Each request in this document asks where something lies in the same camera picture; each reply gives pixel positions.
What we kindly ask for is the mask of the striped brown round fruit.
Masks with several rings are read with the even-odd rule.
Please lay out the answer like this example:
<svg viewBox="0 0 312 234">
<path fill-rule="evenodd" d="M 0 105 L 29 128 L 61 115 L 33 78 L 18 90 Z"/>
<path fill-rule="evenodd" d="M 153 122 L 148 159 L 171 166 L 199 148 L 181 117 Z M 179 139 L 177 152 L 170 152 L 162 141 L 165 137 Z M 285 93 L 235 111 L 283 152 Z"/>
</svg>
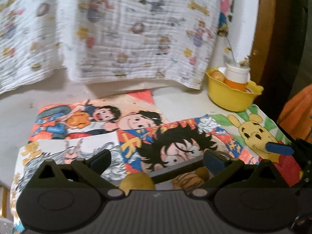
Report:
<svg viewBox="0 0 312 234">
<path fill-rule="evenodd" d="M 190 194 L 193 190 L 204 184 L 204 180 L 195 173 L 185 173 L 172 180 L 172 187 L 175 190 L 183 190 Z"/>
</svg>

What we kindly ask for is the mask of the yellow-green guava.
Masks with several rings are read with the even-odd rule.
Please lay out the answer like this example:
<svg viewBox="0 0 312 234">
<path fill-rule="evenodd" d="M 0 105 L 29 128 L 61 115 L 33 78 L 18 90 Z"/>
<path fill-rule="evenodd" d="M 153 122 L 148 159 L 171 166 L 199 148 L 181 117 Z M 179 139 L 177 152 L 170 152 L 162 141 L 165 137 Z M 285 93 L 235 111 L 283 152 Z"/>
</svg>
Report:
<svg viewBox="0 0 312 234">
<path fill-rule="evenodd" d="M 119 188 L 128 195 L 131 190 L 154 190 L 155 183 L 146 173 L 131 173 L 121 180 Z"/>
</svg>

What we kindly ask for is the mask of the brown kiwi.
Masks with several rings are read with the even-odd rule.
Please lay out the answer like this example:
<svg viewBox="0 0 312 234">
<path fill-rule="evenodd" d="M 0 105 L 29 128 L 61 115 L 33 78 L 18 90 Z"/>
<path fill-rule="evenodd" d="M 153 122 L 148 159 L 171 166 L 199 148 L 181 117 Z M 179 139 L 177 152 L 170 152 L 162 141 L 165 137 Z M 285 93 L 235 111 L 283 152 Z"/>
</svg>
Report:
<svg viewBox="0 0 312 234">
<path fill-rule="evenodd" d="M 195 170 L 195 174 L 199 176 L 201 179 L 203 179 L 204 181 L 207 181 L 210 178 L 210 173 L 208 169 L 205 167 L 200 167 L 197 170 Z"/>
</svg>

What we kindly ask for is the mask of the orange fabric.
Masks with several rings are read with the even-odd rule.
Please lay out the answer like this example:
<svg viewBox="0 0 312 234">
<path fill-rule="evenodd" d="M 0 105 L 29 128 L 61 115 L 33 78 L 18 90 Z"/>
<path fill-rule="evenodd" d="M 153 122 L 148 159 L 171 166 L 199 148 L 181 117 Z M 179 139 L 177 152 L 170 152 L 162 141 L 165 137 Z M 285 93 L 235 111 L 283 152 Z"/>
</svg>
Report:
<svg viewBox="0 0 312 234">
<path fill-rule="evenodd" d="M 277 123 L 293 139 L 311 143 L 312 85 L 292 97 L 278 117 Z"/>
</svg>

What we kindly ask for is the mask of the cartoon drawing paper mat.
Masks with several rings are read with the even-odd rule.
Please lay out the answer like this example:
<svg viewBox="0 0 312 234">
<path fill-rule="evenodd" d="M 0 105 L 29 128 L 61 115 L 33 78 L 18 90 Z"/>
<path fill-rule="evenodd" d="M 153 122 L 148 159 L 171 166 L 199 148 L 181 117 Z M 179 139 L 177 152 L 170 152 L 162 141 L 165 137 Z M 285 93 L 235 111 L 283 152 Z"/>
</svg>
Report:
<svg viewBox="0 0 312 234">
<path fill-rule="evenodd" d="M 289 144 L 290 138 L 256 105 L 239 113 L 208 113 L 172 123 L 157 109 L 149 90 L 45 106 L 17 155 L 10 194 L 13 233 L 24 231 L 17 199 L 45 160 L 69 164 L 109 150 L 112 161 L 102 176 L 118 182 L 129 174 L 197 160 L 207 150 L 258 164 L 269 142 Z"/>
</svg>

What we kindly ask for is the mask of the metal baking tray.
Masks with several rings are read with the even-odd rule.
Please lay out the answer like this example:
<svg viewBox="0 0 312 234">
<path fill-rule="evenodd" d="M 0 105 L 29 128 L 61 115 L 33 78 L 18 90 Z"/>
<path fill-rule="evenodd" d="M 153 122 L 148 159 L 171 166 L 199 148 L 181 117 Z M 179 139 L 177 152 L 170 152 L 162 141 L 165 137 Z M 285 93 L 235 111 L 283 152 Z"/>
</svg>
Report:
<svg viewBox="0 0 312 234">
<path fill-rule="evenodd" d="M 189 161 L 179 163 L 173 166 L 163 168 L 161 170 L 148 173 L 148 176 L 153 180 L 155 184 L 163 183 L 166 181 L 172 181 L 174 178 L 185 173 L 195 173 L 200 167 L 205 167 L 203 163 L 203 156 L 196 157 Z"/>
</svg>

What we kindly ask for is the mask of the yellow plastic bowl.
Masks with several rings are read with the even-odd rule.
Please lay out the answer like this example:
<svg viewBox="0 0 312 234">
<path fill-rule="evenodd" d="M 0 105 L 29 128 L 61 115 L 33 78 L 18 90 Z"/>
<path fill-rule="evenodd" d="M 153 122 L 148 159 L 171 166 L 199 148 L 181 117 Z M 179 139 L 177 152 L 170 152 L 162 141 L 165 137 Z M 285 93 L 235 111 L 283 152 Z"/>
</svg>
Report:
<svg viewBox="0 0 312 234">
<path fill-rule="evenodd" d="M 251 92 L 231 88 L 224 82 L 212 77 L 212 74 L 217 70 L 218 68 L 206 71 L 208 77 L 207 92 L 211 101 L 220 108 L 231 112 L 242 112 L 250 107 L 258 96 L 262 95 L 264 88 L 254 81 L 247 83 L 247 89 Z"/>
</svg>

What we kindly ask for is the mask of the white orange cup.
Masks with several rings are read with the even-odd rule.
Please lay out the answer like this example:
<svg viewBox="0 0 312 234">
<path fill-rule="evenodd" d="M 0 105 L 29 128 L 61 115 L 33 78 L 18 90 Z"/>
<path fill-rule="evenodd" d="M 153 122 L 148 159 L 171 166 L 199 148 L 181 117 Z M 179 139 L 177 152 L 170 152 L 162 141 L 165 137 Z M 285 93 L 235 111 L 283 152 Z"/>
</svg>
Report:
<svg viewBox="0 0 312 234">
<path fill-rule="evenodd" d="M 232 89 L 246 92 L 247 83 L 250 81 L 250 68 L 239 64 L 226 64 L 224 83 Z"/>
</svg>

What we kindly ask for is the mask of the pale fruit in bowl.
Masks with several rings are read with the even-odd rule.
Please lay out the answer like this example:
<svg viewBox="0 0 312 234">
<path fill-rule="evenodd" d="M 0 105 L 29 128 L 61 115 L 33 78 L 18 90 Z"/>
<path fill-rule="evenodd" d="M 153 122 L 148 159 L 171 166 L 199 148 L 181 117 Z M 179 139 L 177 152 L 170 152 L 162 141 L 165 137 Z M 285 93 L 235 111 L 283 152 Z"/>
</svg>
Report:
<svg viewBox="0 0 312 234">
<path fill-rule="evenodd" d="M 210 76 L 218 81 L 223 82 L 225 80 L 225 76 L 222 72 L 220 71 L 214 71 L 210 74 Z"/>
</svg>

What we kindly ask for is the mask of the white printed muslin cloth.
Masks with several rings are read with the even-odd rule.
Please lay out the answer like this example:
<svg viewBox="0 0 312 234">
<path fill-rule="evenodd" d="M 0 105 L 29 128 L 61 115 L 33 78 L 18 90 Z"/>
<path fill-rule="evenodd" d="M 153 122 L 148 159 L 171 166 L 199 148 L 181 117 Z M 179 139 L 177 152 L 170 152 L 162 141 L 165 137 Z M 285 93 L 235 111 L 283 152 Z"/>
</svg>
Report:
<svg viewBox="0 0 312 234">
<path fill-rule="evenodd" d="M 1 0 L 1 92 L 60 69 L 84 84 L 199 89 L 219 12 L 220 0 Z"/>
</svg>

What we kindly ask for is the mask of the wooden door frame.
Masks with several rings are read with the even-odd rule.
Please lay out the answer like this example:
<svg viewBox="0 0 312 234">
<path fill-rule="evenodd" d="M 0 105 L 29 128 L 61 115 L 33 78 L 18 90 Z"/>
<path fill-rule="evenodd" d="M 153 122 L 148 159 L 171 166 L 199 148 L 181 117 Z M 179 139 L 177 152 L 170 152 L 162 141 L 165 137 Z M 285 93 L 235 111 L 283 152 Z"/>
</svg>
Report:
<svg viewBox="0 0 312 234">
<path fill-rule="evenodd" d="M 251 80 L 263 87 L 277 66 L 289 27 L 290 9 L 291 0 L 259 0 L 250 65 Z"/>
</svg>

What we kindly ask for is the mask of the colourful wall poster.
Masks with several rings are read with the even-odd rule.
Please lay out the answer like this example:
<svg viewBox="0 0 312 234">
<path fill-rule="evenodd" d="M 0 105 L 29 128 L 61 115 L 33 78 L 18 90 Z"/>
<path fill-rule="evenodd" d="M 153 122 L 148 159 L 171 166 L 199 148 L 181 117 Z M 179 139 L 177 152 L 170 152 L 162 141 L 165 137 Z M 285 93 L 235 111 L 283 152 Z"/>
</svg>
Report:
<svg viewBox="0 0 312 234">
<path fill-rule="evenodd" d="M 220 0 L 220 15 L 217 29 L 217 35 L 227 37 L 229 34 L 229 21 L 228 16 L 233 13 L 233 0 Z"/>
</svg>

